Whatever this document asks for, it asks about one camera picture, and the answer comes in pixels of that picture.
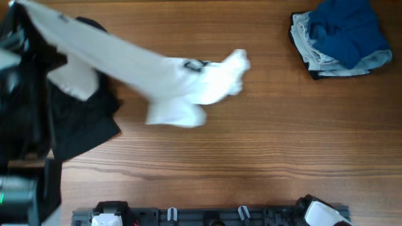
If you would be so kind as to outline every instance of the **plastic buckle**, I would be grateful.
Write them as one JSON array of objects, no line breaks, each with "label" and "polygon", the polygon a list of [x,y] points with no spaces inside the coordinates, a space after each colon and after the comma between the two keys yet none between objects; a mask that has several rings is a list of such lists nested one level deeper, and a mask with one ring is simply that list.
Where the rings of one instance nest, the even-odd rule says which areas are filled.
[{"label": "plastic buckle", "polygon": [[175,207],[168,209],[168,222],[170,225],[177,225],[177,209]]},{"label": "plastic buckle", "polygon": [[247,209],[247,206],[241,206],[237,209],[237,211],[239,212],[242,225],[250,226],[250,213]]}]

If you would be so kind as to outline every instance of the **wood grain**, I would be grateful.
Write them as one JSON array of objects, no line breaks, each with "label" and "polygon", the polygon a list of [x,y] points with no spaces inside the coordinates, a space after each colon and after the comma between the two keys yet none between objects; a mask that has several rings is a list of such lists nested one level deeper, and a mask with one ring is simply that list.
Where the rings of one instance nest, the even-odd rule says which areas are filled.
[{"label": "wood grain", "polygon": [[[173,0],[174,2],[189,2],[189,1],[198,1],[198,2],[217,2],[217,1],[244,1],[244,0]],[[46,4],[55,4],[55,3],[152,3],[152,2],[172,2],[172,0],[37,0],[39,3]]]},{"label": "wood grain", "polygon": [[122,134],[64,164],[62,225],[100,201],[132,207],[349,205],[358,225],[402,222],[402,3],[373,1],[394,55],[372,75],[313,81],[288,40],[290,13],[318,1],[49,4],[173,57],[248,52],[244,90],[195,129],[145,126],[147,102],[116,82]]}]

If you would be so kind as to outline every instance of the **clothing pile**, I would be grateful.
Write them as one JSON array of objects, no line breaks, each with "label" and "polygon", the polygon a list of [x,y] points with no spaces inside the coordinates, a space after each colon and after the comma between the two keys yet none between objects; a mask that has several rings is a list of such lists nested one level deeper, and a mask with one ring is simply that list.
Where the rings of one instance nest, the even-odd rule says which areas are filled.
[{"label": "clothing pile", "polygon": [[119,133],[107,77],[149,100],[147,124],[196,127],[206,121],[199,105],[237,95],[250,68],[245,50],[220,63],[173,58],[87,18],[29,0],[10,5],[0,25],[0,162],[50,148],[66,160]]},{"label": "clothing pile", "polygon": [[314,80],[365,75],[392,59],[368,0],[326,0],[290,20],[290,40]]}]

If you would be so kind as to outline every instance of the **blue shirt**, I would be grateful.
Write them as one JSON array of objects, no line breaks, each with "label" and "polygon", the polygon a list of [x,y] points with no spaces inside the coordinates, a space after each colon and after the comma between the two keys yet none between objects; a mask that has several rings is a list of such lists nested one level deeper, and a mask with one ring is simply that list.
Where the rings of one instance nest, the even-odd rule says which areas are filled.
[{"label": "blue shirt", "polygon": [[351,69],[361,58],[389,45],[368,0],[326,0],[309,15],[313,47]]}]

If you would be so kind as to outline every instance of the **white cloth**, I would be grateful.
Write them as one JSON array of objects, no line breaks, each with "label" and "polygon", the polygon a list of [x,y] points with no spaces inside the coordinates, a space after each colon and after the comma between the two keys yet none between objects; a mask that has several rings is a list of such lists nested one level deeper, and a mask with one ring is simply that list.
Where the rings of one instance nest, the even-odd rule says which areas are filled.
[{"label": "white cloth", "polygon": [[72,54],[67,55],[66,65],[50,71],[47,78],[61,91],[81,101],[88,100],[99,88],[96,72]]},{"label": "white cloth", "polygon": [[147,124],[202,125],[205,114],[197,104],[213,104],[226,95],[236,95],[242,74],[250,67],[246,51],[236,50],[222,63],[194,72],[183,66],[187,59],[145,50],[33,1],[17,3],[59,52],[73,55],[142,93],[150,102]]},{"label": "white cloth", "polygon": [[370,73],[370,69],[381,67],[391,61],[391,50],[378,50],[362,58],[353,69],[346,69],[341,62],[313,48],[314,40],[310,40],[307,34],[309,13],[294,14],[290,31],[303,61],[309,64],[308,70],[319,71],[318,74],[322,76],[364,75]]},{"label": "white cloth", "polygon": [[0,70],[19,65],[21,56],[0,48]]}]

